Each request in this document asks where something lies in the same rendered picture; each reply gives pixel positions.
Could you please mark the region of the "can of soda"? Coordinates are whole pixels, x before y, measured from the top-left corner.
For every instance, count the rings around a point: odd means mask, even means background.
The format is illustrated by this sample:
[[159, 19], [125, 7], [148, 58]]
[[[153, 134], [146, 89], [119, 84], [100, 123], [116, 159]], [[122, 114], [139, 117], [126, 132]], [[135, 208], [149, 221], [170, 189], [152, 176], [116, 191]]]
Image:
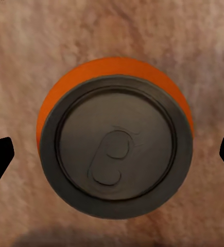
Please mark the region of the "can of soda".
[[182, 186], [194, 126], [177, 85], [156, 67], [108, 57], [86, 62], [49, 91], [36, 141], [50, 186], [95, 218], [148, 214]]

